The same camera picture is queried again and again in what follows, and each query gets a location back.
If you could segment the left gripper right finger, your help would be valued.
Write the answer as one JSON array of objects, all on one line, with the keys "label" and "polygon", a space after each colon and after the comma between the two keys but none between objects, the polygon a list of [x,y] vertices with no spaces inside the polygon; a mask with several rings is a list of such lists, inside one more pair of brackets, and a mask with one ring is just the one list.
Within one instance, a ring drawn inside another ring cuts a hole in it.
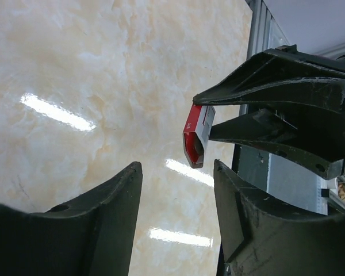
[{"label": "left gripper right finger", "polygon": [[214,162],[224,260],[232,275],[345,275],[345,213],[287,204]]}]

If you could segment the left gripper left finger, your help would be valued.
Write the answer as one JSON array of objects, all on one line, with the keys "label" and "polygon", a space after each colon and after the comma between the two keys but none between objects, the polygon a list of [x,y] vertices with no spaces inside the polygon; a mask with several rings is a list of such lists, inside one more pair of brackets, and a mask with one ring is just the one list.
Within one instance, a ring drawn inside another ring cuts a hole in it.
[{"label": "left gripper left finger", "polygon": [[0,275],[127,275],[142,181],[132,162],[44,213],[0,204]]}]

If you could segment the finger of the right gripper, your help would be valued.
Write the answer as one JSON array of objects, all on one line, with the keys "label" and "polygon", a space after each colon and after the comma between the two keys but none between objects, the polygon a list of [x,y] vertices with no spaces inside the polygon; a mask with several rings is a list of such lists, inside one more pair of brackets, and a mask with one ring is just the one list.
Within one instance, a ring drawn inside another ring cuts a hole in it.
[{"label": "finger of the right gripper", "polygon": [[329,180],[345,174],[345,116],[332,116],[322,126],[320,120],[296,128],[261,109],[213,126],[209,138],[269,152]]},{"label": "finger of the right gripper", "polygon": [[268,49],[246,60],[215,86],[195,95],[196,105],[299,104],[345,112],[345,57]]}]

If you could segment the red staple box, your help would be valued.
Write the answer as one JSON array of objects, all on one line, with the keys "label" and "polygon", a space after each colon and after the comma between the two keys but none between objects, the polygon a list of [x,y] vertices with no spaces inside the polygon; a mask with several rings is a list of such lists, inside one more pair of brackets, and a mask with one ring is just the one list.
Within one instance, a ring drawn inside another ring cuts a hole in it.
[{"label": "red staple box", "polygon": [[191,168],[204,166],[205,150],[216,111],[212,106],[192,104],[183,129],[183,149]]}]

